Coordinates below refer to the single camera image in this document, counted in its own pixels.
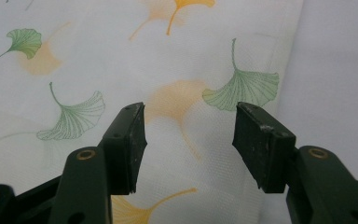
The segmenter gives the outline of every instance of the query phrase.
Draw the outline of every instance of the clamp jaw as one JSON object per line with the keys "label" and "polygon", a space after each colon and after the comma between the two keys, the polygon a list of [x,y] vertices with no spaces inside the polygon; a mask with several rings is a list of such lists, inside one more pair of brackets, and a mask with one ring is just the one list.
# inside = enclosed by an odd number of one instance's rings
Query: clamp jaw
{"label": "clamp jaw", "polygon": [[284,193],[296,224],[358,223],[358,181],[321,147],[296,136],[261,107],[238,103],[233,146],[265,193]]}
{"label": "clamp jaw", "polygon": [[113,223],[110,195],[136,191],[147,145],[144,109],[121,109],[97,147],[68,156],[61,176],[17,197],[0,185],[0,224]]}

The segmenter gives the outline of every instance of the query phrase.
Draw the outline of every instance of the ginkgo leaf print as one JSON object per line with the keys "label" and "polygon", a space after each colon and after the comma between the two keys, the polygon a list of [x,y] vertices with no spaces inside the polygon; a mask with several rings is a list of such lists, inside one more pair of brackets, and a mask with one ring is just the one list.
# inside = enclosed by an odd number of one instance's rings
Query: ginkgo leaf print
{"label": "ginkgo leaf print", "polygon": [[12,30],[7,33],[7,37],[12,39],[11,47],[0,57],[11,51],[19,51],[24,53],[27,59],[32,59],[42,45],[42,35],[34,29]]}
{"label": "ginkgo leaf print", "polygon": [[186,134],[184,118],[187,110],[193,104],[202,100],[201,93],[205,88],[205,84],[198,80],[179,80],[159,88],[151,96],[145,107],[145,123],[157,117],[168,117],[178,122],[182,136],[197,160],[200,159],[200,154]]}
{"label": "ginkgo leaf print", "polygon": [[146,209],[133,206],[123,196],[112,196],[113,222],[115,224],[147,224],[153,211],[162,203],[192,192],[197,192],[197,189],[193,188],[177,192]]}
{"label": "ginkgo leaf print", "polygon": [[[147,19],[141,23],[141,25],[132,33],[130,40],[133,40],[139,31],[151,21],[169,21],[175,11],[176,5],[173,0],[144,0],[143,1],[149,9],[149,15]],[[183,16],[177,15],[172,23],[176,25],[185,24]]]}
{"label": "ginkgo leaf print", "polygon": [[27,70],[32,75],[48,75],[58,67],[61,66],[62,61],[57,59],[50,49],[50,40],[61,29],[69,25],[67,22],[59,29],[57,29],[45,42],[42,43],[41,48],[37,51],[32,59],[27,59],[25,55],[19,53],[19,62],[22,68]]}
{"label": "ginkgo leaf print", "polygon": [[176,10],[173,12],[171,16],[170,24],[168,25],[168,29],[167,29],[167,35],[171,33],[171,26],[172,26],[173,19],[175,18],[176,13],[181,8],[189,5],[196,5],[196,4],[205,5],[207,7],[213,7],[214,0],[175,0],[175,3],[176,3]]}
{"label": "ginkgo leaf print", "polygon": [[242,71],[237,67],[234,59],[235,40],[232,40],[231,51],[234,76],[220,90],[206,89],[202,93],[208,105],[216,106],[221,110],[235,111],[238,102],[262,106],[275,99],[278,91],[278,73]]}
{"label": "ginkgo leaf print", "polygon": [[93,128],[105,109],[103,96],[96,91],[85,102],[79,105],[62,105],[56,98],[50,82],[50,91],[54,101],[61,109],[57,124],[51,130],[36,134],[40,140],[62,140],[80,137],[85,131]]}

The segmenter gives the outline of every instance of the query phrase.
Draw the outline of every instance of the white background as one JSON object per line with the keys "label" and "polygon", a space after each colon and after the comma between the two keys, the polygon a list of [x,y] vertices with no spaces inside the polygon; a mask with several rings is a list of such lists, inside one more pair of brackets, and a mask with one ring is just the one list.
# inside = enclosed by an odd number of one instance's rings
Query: white background
{"label": "white background", "polygon": [[[358,0],[304,1],[278,105],[297,147],[331,150],[358,179]],[[266,195],[260,223],[291,223],[285,195]]]}

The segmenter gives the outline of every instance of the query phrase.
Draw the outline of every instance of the green ginkgo leaf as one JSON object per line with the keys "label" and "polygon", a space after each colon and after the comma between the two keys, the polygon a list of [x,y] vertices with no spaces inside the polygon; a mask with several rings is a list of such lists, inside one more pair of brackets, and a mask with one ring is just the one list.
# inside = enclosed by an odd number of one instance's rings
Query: green ginkgo leaf
{"label": "green ginkgo leaf", "polygon": [[7,37],[12,39],[11,47],[0,57],[11,51],[20,51],[27,56],[27,59],[32,59],[42,46],[42,35],[34,29],[12,30],[7,33]]}
{"label": "green ginkgo leaf", "polygon": [[278,73],[242,71],[237,67],[234,59],[235,40],[232,40],[231,51],[234,76],[218,91],[206,89],[202,93],[205,103],[221,110],[235,111],[238,102],[262,106],[275,99],[278,91]]}
{"label": "green ginkgo leaf", "polygon": [[95,127],[105,109],[103,95],[96,91],[79,105],[62,105],[56,98],[50,82],[51,94],[61,109],[61,115],[54,128],[36,134],[40,140],[75,139]]}

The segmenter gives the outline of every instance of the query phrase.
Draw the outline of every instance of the patterned cloth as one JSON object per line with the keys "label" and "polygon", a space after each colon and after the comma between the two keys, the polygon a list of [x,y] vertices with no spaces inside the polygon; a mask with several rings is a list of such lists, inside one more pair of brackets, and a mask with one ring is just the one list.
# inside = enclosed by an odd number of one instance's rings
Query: patterned cloth
{"label": "patterned cloth", "polygon": [[145,103],[137,193],[115,223],[256,223],[231,145],[239,101],[275,112],[302,0],[0,1],[0,183],[22,193]]}

